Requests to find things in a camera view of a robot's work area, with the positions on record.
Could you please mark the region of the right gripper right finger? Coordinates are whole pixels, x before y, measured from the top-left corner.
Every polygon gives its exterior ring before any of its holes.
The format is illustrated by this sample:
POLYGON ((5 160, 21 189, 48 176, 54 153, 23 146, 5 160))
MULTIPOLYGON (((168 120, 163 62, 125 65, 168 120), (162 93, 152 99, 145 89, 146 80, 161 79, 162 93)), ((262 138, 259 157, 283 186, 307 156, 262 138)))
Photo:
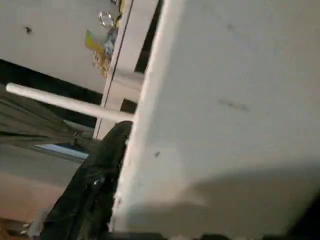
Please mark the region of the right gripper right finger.
POLYGON ((320 239, 320 200, 315 199, 297 222, 287 231, 291 237, 320 239))

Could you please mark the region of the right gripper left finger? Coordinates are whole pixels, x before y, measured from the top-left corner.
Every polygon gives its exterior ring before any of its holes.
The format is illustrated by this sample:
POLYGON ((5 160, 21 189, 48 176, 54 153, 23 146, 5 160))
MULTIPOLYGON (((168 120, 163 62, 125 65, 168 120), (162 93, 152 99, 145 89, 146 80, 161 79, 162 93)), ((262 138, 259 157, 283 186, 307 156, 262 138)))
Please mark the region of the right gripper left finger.
POLYGON ((47 215, 40 239, 98 240, 109 230, 132 125, 115 124, 84 160, 47 215))

